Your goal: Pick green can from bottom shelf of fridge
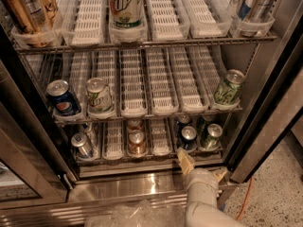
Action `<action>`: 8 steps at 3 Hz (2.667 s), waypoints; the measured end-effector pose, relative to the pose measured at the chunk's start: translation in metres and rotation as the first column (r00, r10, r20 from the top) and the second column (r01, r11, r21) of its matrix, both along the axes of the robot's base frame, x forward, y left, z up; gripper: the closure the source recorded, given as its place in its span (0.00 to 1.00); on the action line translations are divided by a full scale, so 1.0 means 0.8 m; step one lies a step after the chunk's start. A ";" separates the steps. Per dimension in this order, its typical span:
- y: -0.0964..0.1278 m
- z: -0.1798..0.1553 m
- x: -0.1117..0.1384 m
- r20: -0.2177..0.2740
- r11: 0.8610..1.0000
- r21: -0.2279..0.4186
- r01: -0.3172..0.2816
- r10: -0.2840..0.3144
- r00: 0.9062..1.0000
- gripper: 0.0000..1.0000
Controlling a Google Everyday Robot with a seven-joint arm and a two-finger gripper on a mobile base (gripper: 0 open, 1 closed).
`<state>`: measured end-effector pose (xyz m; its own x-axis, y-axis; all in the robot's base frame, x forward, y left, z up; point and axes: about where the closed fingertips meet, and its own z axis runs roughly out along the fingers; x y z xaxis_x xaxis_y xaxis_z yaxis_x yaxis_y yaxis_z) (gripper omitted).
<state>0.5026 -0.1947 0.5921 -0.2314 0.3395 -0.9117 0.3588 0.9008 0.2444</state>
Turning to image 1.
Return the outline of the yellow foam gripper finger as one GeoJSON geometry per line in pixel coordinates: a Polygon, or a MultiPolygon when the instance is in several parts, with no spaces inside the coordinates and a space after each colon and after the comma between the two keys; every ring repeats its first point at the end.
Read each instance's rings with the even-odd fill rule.
{"type": "Polygon", "coordinates": [[[189,174],[194,169],[195,160],[183,148],[177,149],[177,157],[182,173],[189,174]]]}
{"type": "Polygon", "coordinates": [[[228,170],[226,168],[221,168],[221,169],[215,170],[213,172],[213,175],[216,178],[216,180],[218,182],[220,182],[224,178],[224,176],[226,175],[227,172],[228,172],[228,170]]]}

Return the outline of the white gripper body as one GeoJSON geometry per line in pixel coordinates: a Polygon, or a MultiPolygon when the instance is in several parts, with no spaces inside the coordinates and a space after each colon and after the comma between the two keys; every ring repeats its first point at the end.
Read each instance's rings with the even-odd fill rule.
{"type": "Polygon", "coordinates": [[[188,202],[216,202],[219,183],[215,176],[203,168],[195,168],[186,176],[188,202]]]}

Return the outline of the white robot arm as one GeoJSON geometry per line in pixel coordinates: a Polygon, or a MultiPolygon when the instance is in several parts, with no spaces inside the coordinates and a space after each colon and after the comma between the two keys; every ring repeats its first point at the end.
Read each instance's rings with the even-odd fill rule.
{"type": "Polygon", "coordinates": [[[227,169],[195,168],[195,160],[183,148],[177,149],[177,157],[187,190],[185,227],[245,227],[218,208],[219,182],[227,169]]]}

